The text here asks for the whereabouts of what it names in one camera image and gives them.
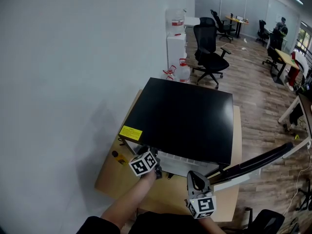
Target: table with white legs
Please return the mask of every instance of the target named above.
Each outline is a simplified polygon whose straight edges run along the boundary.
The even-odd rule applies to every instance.
[[[293,154],[294,152],[298,151],[300,148],[305,146],[310,140],[312,140],[312,111],[311,111],[311,105],[312,102],[304,95],[299,94],[296,99],[293,101],[293,103],[290,105],[290,107],[286,110],[286,112],[281,116],[281,118],[278,119],[278,123],[281,123],[290,113],[293,111],[293,109],[300,103],[300,107],[304,116],[304,121],[306,123],[306,126],[308,128],[308,136],[298,145],[296,145],[291,151],[289,151],[287,154],[283,155],[283,158],[288,157],[289,155]]]

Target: yellow label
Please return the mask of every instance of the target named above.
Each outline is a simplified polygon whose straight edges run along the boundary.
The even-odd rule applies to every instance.
[[[142,134],[142,131],[131,127],[123,126],[119,134],[128,138],[138,140]]]

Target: person's arm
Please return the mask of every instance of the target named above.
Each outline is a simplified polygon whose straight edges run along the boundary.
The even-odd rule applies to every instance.
[[[200,218],[198,221],[209,234],[225,234],[210,217]]]
[[[156,180],[156,172],[153,169],[142,177],[128,192],[117,199],[101,216],[101,218],[115,224],[121,229],[138,205],[147,195]]]

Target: wooden floor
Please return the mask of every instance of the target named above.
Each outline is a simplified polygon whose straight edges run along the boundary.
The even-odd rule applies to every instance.
[[[193,29],[187,28],[187,63],[190,67],[197,67],[194,53],[197,43]],[[247,43],[241,39],[234,39],[230,44],[227,39],[217,41],[217,53],[221,54],[220,47],[224,46],[232,54],[225,56],[230,67],[223,71],[224,77],[215,77],[219,81],[219,90],[233,94],[234,105],[240,107],[242,123],[242,157],[243,161],[265,153],[286,142],[292,141],[295,145],[300,141],[294,141],[294,137],[284,133],[283,126],[277,120],[286,111],[295,99],[295,94],[286,86],[273,82],[268,65],[262,65],[262,61],[268,58],[267,50],[254,39],[247,39]],[[195,71],[191,74],[191,83],[195,84],[202,72]],[[215,88],[215,82],[205,77],[199,82],[199,86]],[[304,128],[298,127],[296,133],[300,139],[307,134]],[[253,208],[254,218],[263,209],[269,209],[283,214],[288,208],[291,198],[296,192],[295,183],[300,170],[309,165],[309,155],[304,147],[290,157],[279,160],[262,169],[259,178],[249,180],[240,185],[238,201],[234,219],[230,223],[221,223],[222,226],[242,227],[247,224],[248,212],[245,207]],[[312,179],[312,168],[302,172],[298,181],[298,187],[307,189],[306,178]],[[285,222],[280,233],[286,233],[290,222],[297,217],[301,233],[312,223],[312,212],[296,212],[303,195],[299,193],[285,214]]]

